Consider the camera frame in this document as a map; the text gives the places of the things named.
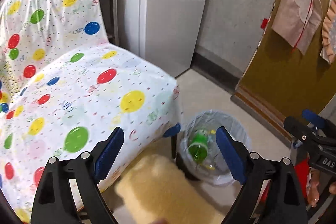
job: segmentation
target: yellow plush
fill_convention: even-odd
[[[207,203],[168,158],[141,153],[123,172],[117,194],[137,224],[220,224],[224,215]]]

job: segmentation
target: concrete wall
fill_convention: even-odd
[[[274,0],[207,0],[196,52],[240,77],[258,46]]]

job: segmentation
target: bolt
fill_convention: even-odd
[[[291,160],[289,158],[283,158],[283,162],[287,165],[291,164]]]
[[[50,164],[54,164],[54,163],[56,162],[56,160],[57,160],[56,157],[51,157],[51,158],[49,159],[49,163],[50,163]]]
[[[257,159],[259,158],[259,155],[258,155],[257,153],[255,153],[255,152],[252,152],[252,153],[250,154],[250,157],[251,157],[252,159],[254,159],[254,160],[257,160]]]
[[[88,157],[90,156],[90,153],[89,152],[83,152],[82,154],[81,154],[81,158],[82,159],[87,159]]]

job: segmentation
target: bottle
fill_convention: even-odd
[[[208,155],[208,132],[206,130],[197,130],[195,136],[188,147],[190,155],[197,164],[201,164]]]

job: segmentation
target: blue balloon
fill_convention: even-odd
[[[20,96],[22,96],[23,93],[25,93],[26,90],[27,90],[27,88],[24,88],[24,89],[21,91]]]
[[[55,84],[58,82],[58,80],[59,80],[59,77],[57,76],[57,77],[51,79],[51,80],[47,83],[47,85],[55,85]]]
[[[2,111],[3,111],[3,112],[8,112],[9,107],[8,107],[8,105],[7,105],[6,103],[2,103],[2,104],[1,104],[1,107],[2,107]]]
[[[99,23],[97,23],[95,21],[92,21],[92,22],[86,24],[86,26],[84,28],[84,31],[87,34],[95,34],[99,31],[99,29],[100,29]]]

